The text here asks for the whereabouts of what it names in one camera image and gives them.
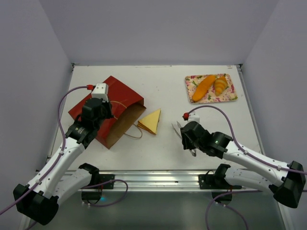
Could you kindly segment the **fake orange bread loaf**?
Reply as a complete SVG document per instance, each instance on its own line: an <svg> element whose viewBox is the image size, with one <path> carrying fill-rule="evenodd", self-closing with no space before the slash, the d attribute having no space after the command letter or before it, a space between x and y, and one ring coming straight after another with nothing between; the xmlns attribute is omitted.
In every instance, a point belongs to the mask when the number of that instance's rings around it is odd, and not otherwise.
<svg viewBox="0 0 307 230"><path fill-rule="evenodd" d="M202 82L200 82L192 96L193 102L198 102L199 100L201 100L205 96L209 88L214 84L214 82L214 75L209 75Z"/></svg>

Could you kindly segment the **fake croissant bread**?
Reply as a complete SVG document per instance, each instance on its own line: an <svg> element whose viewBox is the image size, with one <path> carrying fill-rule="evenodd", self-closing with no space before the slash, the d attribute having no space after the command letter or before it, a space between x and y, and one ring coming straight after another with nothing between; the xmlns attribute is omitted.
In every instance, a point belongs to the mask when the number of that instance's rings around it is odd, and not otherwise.
<svg viewBox="0 0 307 230"><path fill-rule="evenodd" d="M216 96L219 96L227 88L228 82L225 76L221 76L214 82L214 93Z"/></svg>

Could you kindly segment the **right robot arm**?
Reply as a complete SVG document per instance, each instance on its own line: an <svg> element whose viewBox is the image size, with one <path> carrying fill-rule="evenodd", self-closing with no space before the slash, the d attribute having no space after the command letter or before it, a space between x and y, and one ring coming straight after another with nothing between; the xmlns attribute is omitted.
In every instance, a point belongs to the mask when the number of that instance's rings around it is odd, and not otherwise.
<svg viewBox="0 0 307 230"><path fill-rule="evenodd" d="M184 149L198 149L210 157L231 161L247 169L218 167L213 177L217 187L244 186L272 193L276 201L287 207L298 207L306 184L302 164L278 161L245 149L231 136L222 132L210 133L196 121L187 123L179 130Z"/></svg>

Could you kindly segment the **fake triangle sandwich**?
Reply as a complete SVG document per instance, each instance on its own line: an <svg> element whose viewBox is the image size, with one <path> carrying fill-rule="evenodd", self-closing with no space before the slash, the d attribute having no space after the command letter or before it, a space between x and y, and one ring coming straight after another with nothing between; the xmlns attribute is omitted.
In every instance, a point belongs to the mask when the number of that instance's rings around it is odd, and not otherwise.
<svg viewBox="0 0 307 230"><path fill-rule="evenodd" d="M161 109L158 109L138 121L137 126L156 135L157 127L160 121Z"/></svg>

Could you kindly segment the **red paper bag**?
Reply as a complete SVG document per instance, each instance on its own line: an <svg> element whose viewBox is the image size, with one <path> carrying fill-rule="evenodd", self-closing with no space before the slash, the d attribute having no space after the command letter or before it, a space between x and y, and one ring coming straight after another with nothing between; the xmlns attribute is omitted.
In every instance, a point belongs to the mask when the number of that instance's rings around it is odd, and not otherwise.
<svg viewBox="0 0 307 230"><path fill-rule="evenodd" d="M76 140L85 148L96 139L110 149L146 109L144 98L113 76L103 83L108 85L113 118L102 118L102 99L92 98L91 93L69 110L74 123L65 137Z"/></svg>

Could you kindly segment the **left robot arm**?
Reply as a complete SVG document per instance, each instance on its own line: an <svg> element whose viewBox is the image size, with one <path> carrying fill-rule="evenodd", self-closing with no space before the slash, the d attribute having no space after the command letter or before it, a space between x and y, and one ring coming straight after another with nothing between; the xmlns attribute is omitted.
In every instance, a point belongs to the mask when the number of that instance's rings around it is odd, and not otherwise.
<svg viewBox="0 0 307 230"><path fill-rule="evenodd" d="M13 190L17 210L32 220L47 225L56 215L60 203L83 186L95 188L98 174L84 164L69 180L62 177L96 138L102 123L113 118L109 100L90 98L68 128L60 148L42 170L27 185L18 184Z"/></svg>

